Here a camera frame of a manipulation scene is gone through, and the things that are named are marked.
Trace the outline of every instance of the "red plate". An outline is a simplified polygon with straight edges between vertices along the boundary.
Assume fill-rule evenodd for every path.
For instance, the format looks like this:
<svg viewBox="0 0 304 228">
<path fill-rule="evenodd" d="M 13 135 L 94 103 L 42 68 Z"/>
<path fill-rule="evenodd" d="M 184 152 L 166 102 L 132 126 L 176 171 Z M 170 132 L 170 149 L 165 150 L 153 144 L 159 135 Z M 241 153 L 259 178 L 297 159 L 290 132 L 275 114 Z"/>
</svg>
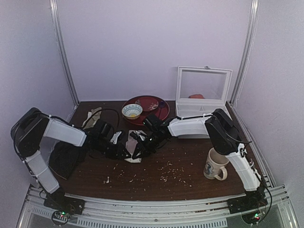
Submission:
<svg viewBox="0 0 304 228">
<path fill-rule="evenodd" d="M 122 106 L 125 107 L 126 105 L 129 105 L 129 104 L 135 104 L 135 102 L 142 98 L 142 97 L 151 97 L 153 99 L 155 99 L 158 104 L 161 102 L 161 101 L 164 101 L 162 100 L 161 98 L 159 97 L 156 97 L 156 96 L 137 96 L 137 97 L 134 97 L 130 100 L 128 100 L 126 103 L 124 103 L 124 105 Z M 132 124 L 135 124 L 135 125 L 141 125 L 143 126 L 143 120 L 150 114 L 155 114 L 158 118 L 160 118 L 161 120 L 165 120 L 168 115 L 169 115 L 169 112 L 170 112 L 170 108 L 169 108 L 169 105 L 167 102 L 165 102 L 165 106 L 163 108 L 156 108 L 150 112 L 142 112 L 141 115 L 136 119 L 136 120 L 129 120 L 127 118 L 124 118 L 126 121 L 132 123 Z"/>
<path fill-rule="evenodd" d="M 135 101 L 135 104 L 140 105 L 144 112 L 150 112 L 158 108 L 158 100 L 152 96 L 143 96 Z"/>
</svg>

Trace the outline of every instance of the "patterned bowl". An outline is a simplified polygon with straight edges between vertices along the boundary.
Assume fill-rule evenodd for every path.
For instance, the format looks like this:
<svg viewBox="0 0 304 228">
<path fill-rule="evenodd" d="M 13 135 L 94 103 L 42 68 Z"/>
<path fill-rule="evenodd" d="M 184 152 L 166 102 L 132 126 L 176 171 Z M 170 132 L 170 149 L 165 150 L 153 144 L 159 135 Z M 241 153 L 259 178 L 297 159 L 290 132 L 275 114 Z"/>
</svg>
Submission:
<svg viewBox="0 0 304 228">
<path fill-rule="evenodd" d="M 139 104 L 128 104 L 122 109 L 123 115 L 129 120 L 136 120 L 143 112 Z"/>
</svg>

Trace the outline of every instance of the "red tray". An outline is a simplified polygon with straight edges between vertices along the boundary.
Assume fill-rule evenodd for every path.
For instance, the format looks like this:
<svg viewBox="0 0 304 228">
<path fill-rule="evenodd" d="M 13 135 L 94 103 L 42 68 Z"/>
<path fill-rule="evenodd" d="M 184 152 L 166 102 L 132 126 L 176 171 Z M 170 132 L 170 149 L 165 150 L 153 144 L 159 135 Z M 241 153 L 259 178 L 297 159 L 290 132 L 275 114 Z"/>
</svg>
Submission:
<svg viewBox="0 0 304 228">
<path fill-rule="evenodd" d="M 137 96 L 137 97 L 134 97 L 130 100 L 128 100 L 126 103 L 124 103 L 124 105 L 122 106 L 125 107 L 126 105 L 129 105 L 129 104 L 134 104 L 135 101 L 138 100 L 138 98 L 141 98 L 143 96 Z M 158 101 L 158 104 L 161 102 L 161 101 L 164 101 L 162 100 L 161 98 L 159 97 L 156 97 L 156 96 L 150 96 L 150 97 L 153 97 L 155 98 L 157 101 Z M 169 108 L 169 105 L 167 102 L 165 102 L 165 106 L 161 109 L 161 108 L 157 108 L 153 111 L 150 111 L 150 112 L 142 112 L 141 115 L 136 119 L 136 120 L 129 120 L 127 118 L 124 118 L 126 121 L 132 123 L 132 124 L 135 124 L 135 125 L 140 125 L 140 126 L 143 126 L 143 120 L 150 114 L 155 114 L 158 118 L 160 118 L 161 120 L 165 120 L 168 115 L 169 115 L 169 112 L 170 112 L 170 108 Z"/>
</svg>

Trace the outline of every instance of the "vertical metal post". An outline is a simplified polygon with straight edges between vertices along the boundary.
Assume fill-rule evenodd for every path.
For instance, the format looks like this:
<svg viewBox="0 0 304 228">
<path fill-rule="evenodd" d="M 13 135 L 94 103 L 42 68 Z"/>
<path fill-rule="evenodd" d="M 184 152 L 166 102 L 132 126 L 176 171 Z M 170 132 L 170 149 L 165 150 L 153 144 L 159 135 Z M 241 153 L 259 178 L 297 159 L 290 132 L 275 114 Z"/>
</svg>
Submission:
<svg viewBox="0 0 304 228">
<path fill-rule="evenodd" d="M 57 0 L 50 0 L 50 6 L 51 6 L 52 19 L 53 19 L 53 23 L 54 23 L 54 27 L 55 27 L 55 34 L 56 34 L 57 41 L 58 41 L 59 51 L 60 51 L 60 55 L 62 58 L 63 67 L 66 72 L 66 81 L 67 81 L 68 88 L 70 90 L 74 105 L 77 106 L 79 104 L 79 100 L 78 100 L 77 92 L 76 92 L 75 85 L 74 85 L 74 82 L 72 79 L 70 67 L 69 67 L 68 61 L 67 61 L 67 54 L 66 54 L 66 50 L 65 50 L 65 46 L 64 46 L 64 42 L 63 42 L 63 38 L 62 38 L 59 14 L 58 14 L 58 9 L 57 9 Z"/>
<path fill-rule="evenodd" d="M 232 93 L 232 97 L 231 97 L 232 106 L 234 106 L 236 103 L 236 100 L 237 100 L 238 94 L 240 93 L 240 89 L 242 87 L 242 82 L 244 80 L 244 76 L 246 73 L 245 72 L 246 64 L 248 61 L 248 56 L 249 56 L 249 52 L 250 52 L 251 45 L 252 45 L 252 39 L 253 39 L 255 28 L 256 28 L 258 4 L 259 4 L 259 0 L 252 0 L 245 47 L 244 47 L 243 56 L 241 59 L 241 64 L 240 64 L 238 74 L 237 74 L 236 84 L 233 89 L 233 93 Z"/>
</svg>

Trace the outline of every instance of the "dark brown tabletop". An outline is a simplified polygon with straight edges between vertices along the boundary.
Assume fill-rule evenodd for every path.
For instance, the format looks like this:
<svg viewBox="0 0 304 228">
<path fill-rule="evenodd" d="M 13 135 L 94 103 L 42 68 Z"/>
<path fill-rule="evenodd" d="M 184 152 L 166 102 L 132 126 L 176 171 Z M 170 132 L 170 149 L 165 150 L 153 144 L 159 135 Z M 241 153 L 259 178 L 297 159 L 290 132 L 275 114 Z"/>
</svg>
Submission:
<svg viewBox="0 0 304 228">
<path fill-rule="evenodd" d="M 174 116 L 175 102 L 168 103 L 170 116 Z M 81 126 L 91 109 L 114 108 L 121 116 L 119 130 L 146 131 L 144 126 L 132 125 L 122 118 L 123 104 L 123 101 L 81 102 L 71 122 Z M 111 112 L 104 111 L 101 118 L 116 125 L 116 116 Z M 203 168 L 211 148 L 209 139 L 173 138 L 141 163 L 110 160 L 93 152 L 91 156 L 97 159 L 87 154 L 68 180 L 58 180 L 67 193 L 114 200 L 196 200 L 243 193 L 242 181 L 231 164 L 227 165 L 228 177 L 224 181 L 204 177 Z M 248 157 L 256 162 L 250 147 L 247 150 Z"/>
</svg>

